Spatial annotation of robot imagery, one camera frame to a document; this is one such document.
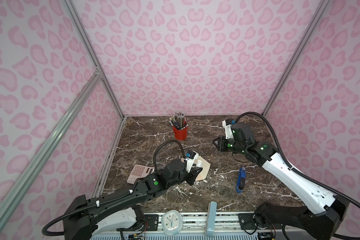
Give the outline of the pink envelope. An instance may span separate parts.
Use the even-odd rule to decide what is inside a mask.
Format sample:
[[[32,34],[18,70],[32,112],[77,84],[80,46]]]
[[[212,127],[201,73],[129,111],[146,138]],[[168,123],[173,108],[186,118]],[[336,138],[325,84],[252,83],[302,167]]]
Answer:
[[[204,179],[207,177],[211,164],[210,164],[209,162],[207,162],[207,161],[206,161],[203,157],[201,157],[200,155],[199,155],[197,161],[198,161],[198,160],[202,160],[202,161],[203,161],[203,167],[202,167],[203,170],[202,170],[202,172],[198,175],[198,177],[196,178],[196,181],[202,181],[202,180],[204,180]]]

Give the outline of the white glue stick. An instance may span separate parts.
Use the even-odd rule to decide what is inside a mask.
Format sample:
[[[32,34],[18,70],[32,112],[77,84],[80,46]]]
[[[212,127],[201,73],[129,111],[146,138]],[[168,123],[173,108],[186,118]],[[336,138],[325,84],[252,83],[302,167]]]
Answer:
[[[202,160],[198,160],[196,163],[196,168],[202,168],[203,167],[203,161]]]

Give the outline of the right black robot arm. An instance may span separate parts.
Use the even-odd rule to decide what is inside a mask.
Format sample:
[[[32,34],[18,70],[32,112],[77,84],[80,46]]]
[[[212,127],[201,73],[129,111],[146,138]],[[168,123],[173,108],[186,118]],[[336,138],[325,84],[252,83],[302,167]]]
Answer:
[[[257,141],[250,125],[233,119],[223,121],[222,125],[225,135],[213,140],[219,151],[244,155],[248,161],[275,176],[304,203],[302,207],[261,204],[254,213],[258,228],[280,224],[305,230],[316,240],[350,239],[337,235],[336,231],[349,205],[360,209],[360,203],[306,176],[285,159],[280,148],[268,141]]]

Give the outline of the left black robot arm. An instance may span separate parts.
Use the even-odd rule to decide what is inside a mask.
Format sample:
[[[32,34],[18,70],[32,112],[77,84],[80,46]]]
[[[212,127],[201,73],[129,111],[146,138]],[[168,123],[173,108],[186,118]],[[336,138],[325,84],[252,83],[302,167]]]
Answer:
[[[174,159],[163,169],[138,179],[131,189],[88,200],[84,195],[79,196],[62,216],[43,227],[42,234],[49,237],[64,236],[66,240],[89,240],[101,220],[134,205],[156,199],[169,188],[183,182],[192,186],[202,170],[201,160]]]

